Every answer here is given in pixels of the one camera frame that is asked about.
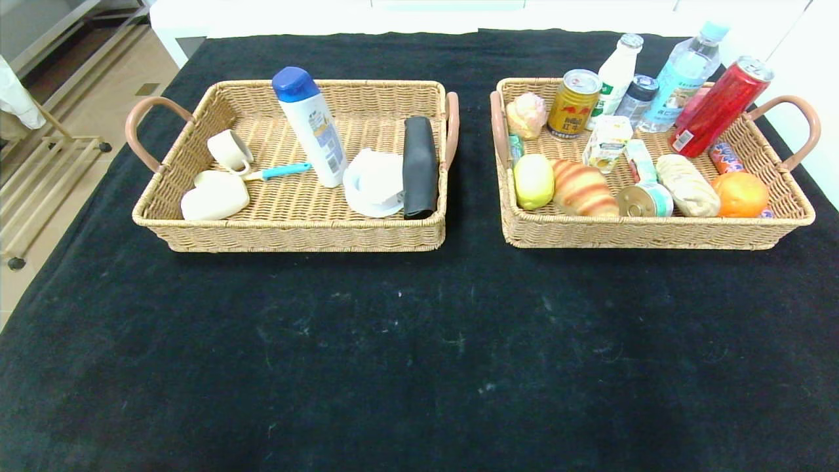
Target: black cloth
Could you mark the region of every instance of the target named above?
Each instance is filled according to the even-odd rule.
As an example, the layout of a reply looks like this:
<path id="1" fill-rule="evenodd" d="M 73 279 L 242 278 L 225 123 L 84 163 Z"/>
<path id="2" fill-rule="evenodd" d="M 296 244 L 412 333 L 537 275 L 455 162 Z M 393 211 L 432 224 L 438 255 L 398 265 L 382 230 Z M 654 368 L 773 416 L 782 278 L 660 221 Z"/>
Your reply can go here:
<path id="1" fill-rule="evenodd" d="M 151 175 L 123 148 L 0 338 L 0 469 L 836 470 L 839 218 L 802 169 L 816 222 L 767 251 L 504 243 L 490 91 L 617 39 L 205 42 L 164 94 L 189 109 L 292 64 L 458 92 L 446 242 L 174 253 L 131 221 Z M 644 39 L 654 75 L 679 39 Z M 155 109 L 139 135 L 162 157 L 182 127 Z"/>

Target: basket handle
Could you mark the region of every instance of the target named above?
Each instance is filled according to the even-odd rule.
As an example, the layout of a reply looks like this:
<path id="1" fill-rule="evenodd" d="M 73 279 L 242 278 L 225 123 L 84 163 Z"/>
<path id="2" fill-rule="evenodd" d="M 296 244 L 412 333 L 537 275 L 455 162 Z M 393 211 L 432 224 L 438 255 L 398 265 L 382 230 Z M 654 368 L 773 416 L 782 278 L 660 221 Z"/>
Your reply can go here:
<path id="1" fill-rule="evenodd" d="M 148 113 L 154 105 L 163 105 L 164 107 L 167 107 L 173 112 L 178 113 L 178 115 L 185 121 L 194 122 L 195 117 L 192 116 L 192 113 L 184 110 L 179 104 L 172 102 L 165 97 L 144 98 L 134 105 L 134 108 L 128 112 L 128 117 L 125 118 L 125 140 L 128 142 L 128 147 L 134 151 L 134 154 L 136 154 L 137 157 L 139 157 L 152 172 L 157 172 L 158 170 L 161 170 L 163 165 L 152 157 L 146 148 L 140 144 L 140 140 L 137 139 L 137 126 L 141 121 L 143 121 L 143 117 L 146 116 L 146 113 Z"/>
<path id="2" fill-rule="evenodd" d="M 816 143 L 819 142 L 819 138 L 821 137 L 821 121 L 812 105 L 804 98 L 796 97 L 795 95 L 775 97 L 751 112 L 746 113 L 746 118 L 754 121 L 779 103 L 792 103 L 795 105 L 804 114 L 804 118 L 807 118 L 807 123 L 810 125 L 810 136 L 807 138 L 807 141 L 797 153 L 791 155 L 780 165 L 783 169 L 793 170 L 815 148 Z"/>
<path id="3" fill-rule="evenodd" d="M 449 170 L 451 163 L 455 160 L 457 140 L 461 135 L 460 100 L 454 92 L 446 93 L 446 115 L 449 117 L 449 135 L 446 137 L 446 170 Z"/>
<path id="4" fill-rule="evenodd" d="M 489 94 L 489 110 L 492 114 L 492 140 L 495 142 L 495 152 L 498 153 L 502 168 L 506 168 L 510 159 L 510 143 L 504 124 L 501 94 L 498 91 Z"/>

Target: wicker basket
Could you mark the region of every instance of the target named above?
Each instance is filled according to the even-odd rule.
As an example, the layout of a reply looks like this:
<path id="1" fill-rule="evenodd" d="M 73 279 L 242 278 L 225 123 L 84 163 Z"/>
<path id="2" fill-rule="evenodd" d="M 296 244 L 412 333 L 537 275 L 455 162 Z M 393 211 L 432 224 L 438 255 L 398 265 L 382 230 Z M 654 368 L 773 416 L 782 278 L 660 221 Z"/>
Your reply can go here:
<path id="1" fill-rule="evenodd" d="M 343 186 L 326 188 L 315 172 L 247 182 L 251 202 L 221 221 L 185 221 L 180 199 L 195 175 L 220 167 L 206 141 L 233 129 L 255 157 L 254 170 L 305 160 L 270 81 L 224 81 L 207 90 L 195 116 L 169 99 L 151 97 L 128 115 L 126 136 L 154 172 L 133 210 L 133 220 L 180 252 L 367 251 L 437 249 L 446 237 L 446 187 L 459 127 L 457 95 L 433 81 L 316 81 L 348 158 L 365 147 L 402 154 L 404 120 L 431 121 L 440 156 L 437 210 L 423 220 L 368 218 L 353 212 Z M 155 104 L 176 111 L 187 124 L 160 164 L 137 140 L 137 124 Z"/>
<path id="2" fill-rule="evenodd" d="M 769 205 L 776 218 L 684 218 L 677 211 L 670 218 L 579 217 L 566 215 L 553 202 L 535 211 L 516 204 L 512 161 L 509 155 L 507 103 L 525 92 L 543 97 L 548 109 L 561 79 L 508 78 L 498 83 L 490 96 L 492 134 L 495 140 L 501 223 L 504 238 L 519 248 L 649 248 L 649 249 L 769 249 L 799 226 L 813 223 L 816 213 L 793 180 L 790 170 L 810 152 L 819 139 L 821 126 L 812 107 L 792 96 L 775 98 L 750 113 L 744 113 L 722 139 L 740 155 L 746 169 L 769 187 Z M 780 102 L 797 106 L 810 123 L 810 138 L 801 151 L 781 162 L 766 138 L 754 125 L 757 117 Z M 656 159 L 670 154 L 664 134 L 637 133 Z M 536 140 L 523 141 L 525 153 L 541 153 L 549 159 L 580 160 L 590 133 L 576 139 L 555 139 L 547 131 Z M 692 160 L 709 181 L 718 176 L 707 155 Z M 607 176 L 613 195 L 634 181 L 625 159 Z"/>

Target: plastic water bottle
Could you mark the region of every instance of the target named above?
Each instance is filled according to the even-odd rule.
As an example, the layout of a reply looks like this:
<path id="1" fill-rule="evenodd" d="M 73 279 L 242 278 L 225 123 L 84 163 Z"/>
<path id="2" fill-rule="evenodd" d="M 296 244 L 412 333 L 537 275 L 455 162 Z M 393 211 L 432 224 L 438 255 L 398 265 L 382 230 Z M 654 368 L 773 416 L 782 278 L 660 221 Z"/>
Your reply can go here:
<path id="1" fill-rule="evenodd" d="M 271 86 L 320 184 L 340 185 L 347 157 L 326 99 L 309 72 L 285 67 L 274 76 Z"/>
<path id="2" fill-rule="evenodd" d="M 646 133 L 670 129 L 685 105 L 720 66 L 719 44 L 728 27 L 708 21 L 692 39 L 673 48 L 656 81 L 659 93 L 641 118 L 638 128 Z"/>

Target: white milk bottle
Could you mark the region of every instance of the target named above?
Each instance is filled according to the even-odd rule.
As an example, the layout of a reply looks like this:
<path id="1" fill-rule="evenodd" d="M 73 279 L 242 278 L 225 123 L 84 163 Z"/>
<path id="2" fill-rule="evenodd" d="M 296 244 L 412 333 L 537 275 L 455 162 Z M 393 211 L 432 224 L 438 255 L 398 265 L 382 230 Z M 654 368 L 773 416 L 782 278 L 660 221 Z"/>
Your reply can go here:
<path id="1" fill-rule="evenodd" d="M 593 130 L 598 117 L 614 114 L 618 109 L 623 94 L 627 92 L 629 84 L 635 77 L 635 59 L 643 46 L 644 38 L 637 34 L 626 33 L 621 36 L 615 52 L 606 59 L 597 72 L 600 80 L 603 81 L 603 86 L 597 105 L 591 111 L 591 118 L 586 124 L 586 129 Z"/>

